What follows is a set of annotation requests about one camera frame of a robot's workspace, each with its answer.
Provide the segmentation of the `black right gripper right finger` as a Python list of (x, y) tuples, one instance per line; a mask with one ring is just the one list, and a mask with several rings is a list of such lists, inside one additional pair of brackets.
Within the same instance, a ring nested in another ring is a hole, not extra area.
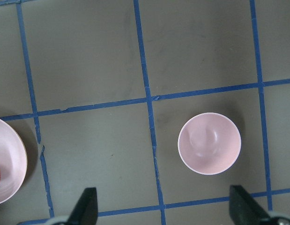
[(270, 225), (270, 215), (241, 185), (229, 189), (229, 215), (235, 225)]

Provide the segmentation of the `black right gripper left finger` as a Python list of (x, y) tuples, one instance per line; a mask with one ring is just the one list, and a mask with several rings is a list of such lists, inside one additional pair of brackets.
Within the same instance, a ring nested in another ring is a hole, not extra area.
[(98, 219), (97, 189), (85, 188), (67, 219), (68, 225), (95, 225)]

